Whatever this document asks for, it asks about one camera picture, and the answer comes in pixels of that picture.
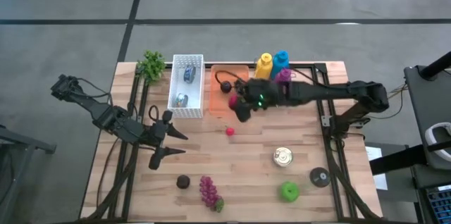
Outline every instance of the grapes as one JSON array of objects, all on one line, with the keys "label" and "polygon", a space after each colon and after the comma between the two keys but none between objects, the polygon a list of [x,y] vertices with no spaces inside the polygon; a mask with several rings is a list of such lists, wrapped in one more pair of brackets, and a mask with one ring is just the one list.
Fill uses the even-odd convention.
[{"label": "grapes", "polygon": [[203,175],[200,178],[199,186],[199,192],[202,195],[202,201],[205,203],[205,206],[209,207],[212,211],[220,212],[223,207],[223,200],[222,197],[218,195],[218,190],[216,186],[213,185],[213,180],[209,176]]}]

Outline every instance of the gray concrete floor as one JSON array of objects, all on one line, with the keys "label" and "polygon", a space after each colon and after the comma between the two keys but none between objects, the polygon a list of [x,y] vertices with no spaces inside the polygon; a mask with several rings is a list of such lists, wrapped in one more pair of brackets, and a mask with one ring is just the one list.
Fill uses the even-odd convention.
[{"label": "gray concrete floor", "polygon": [[[132,0],[0,0],[0,19],[128,18]],[[451,0],[141,0],[137,18],[449,18]],[[78,217],[99,131],[89,114],[57,101],[49,88],[61,73],[111,85],[125,26],[0,25],[0,123],[57,143],[37,153],[12,223]],[[208,61],[251,61],[285,49],[292,60],[345,61],[351,80],[403,82],[402,69],[450,50],[451,25],[135,26],[126,61],[143,50],[204,54]],[[420,142],[412,105],[364,128],[368,141]],[[393,100],[386,114],[397,110]],[[412,205],[382,202],[391,220],[415,221]]]}]

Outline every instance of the blue bottle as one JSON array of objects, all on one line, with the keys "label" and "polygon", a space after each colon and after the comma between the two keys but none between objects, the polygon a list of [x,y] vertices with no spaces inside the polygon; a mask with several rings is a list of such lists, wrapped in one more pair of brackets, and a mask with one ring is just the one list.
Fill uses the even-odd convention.
[{"label": "blue bottle", "polygon": [[279,51],[274,55],[273,58],[273,69],[271,70],[271,79],[274,80],[276,78],[277,73],[282,70],[282,68],[289,68],[290,62],[288,60],[288,52]]}]

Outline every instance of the orange tray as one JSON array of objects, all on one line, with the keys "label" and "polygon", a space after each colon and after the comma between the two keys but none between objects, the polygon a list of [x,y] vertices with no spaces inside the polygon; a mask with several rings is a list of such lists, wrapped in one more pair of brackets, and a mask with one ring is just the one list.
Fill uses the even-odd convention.
[{"label": "orange tray", "polygon": [[[235,94],[235,90],[232,88],[232,91],[230,91],[230,93],[222,93],[221,86],[214,77],[216,71],[218,70],[227,70],[231,73],[235,73],[243,80],[248,80],[249,67],[233,65],[214,65],[211,67],[209,112],[214,116],[235,115],[235,112],[228,107],[228,100],[232,95]],[[233,77],[232,75],[229,75],[227,73],[219,73],[218,79],[221,82],[228,80],[232,85],[236,81],[236,77]]]}]

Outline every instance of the purple bottle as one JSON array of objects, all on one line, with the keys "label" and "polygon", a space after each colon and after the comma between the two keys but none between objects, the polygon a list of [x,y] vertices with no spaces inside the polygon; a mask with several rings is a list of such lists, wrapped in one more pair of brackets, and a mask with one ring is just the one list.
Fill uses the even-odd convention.
[{"label": "purple bottle", "polygon": [[282,68],[280,72],[276,74],[276,82],[289,82],[291,81],[291,70],[287,68]]}]

